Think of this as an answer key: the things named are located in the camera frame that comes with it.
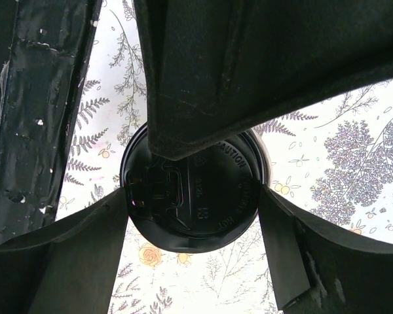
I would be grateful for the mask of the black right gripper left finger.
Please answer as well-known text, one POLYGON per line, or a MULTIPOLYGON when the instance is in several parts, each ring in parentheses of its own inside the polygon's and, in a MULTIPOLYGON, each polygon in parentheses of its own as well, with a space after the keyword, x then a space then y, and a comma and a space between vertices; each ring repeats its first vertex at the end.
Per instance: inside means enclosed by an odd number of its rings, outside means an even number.
POLYGON ((0 313, 107 313, 128 222, 123 188, 0 245, 0 313))

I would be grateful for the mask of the black plastic coffee lid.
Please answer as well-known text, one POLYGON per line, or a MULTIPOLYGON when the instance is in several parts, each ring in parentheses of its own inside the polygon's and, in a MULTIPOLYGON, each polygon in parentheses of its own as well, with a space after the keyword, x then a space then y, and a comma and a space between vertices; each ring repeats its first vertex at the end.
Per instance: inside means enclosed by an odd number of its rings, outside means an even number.
POLYGON ((173 161, 150 151, 142 126, 120 170, 135 227, 175 253, 207 253, 237 240, 257 217, 260 189, 270 180, 266 147, 253 130, 173 161))

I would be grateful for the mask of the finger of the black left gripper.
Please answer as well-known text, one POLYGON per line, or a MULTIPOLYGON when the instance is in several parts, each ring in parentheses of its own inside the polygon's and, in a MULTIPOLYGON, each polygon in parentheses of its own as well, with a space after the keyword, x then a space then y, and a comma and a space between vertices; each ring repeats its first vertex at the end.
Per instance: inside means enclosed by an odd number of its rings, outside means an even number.
POLYGON ((135 1, 151 152, 179 160, 393 78, 393 0, 135 1))

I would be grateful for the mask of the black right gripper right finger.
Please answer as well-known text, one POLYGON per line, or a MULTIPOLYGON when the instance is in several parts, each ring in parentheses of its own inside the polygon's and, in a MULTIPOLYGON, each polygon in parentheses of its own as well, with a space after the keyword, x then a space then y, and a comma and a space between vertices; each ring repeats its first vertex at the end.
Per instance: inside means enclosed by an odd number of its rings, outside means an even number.
POLYGON ((317 217, 268 186, 259 222, 284 313, 393 313, 393 244, 317 217))

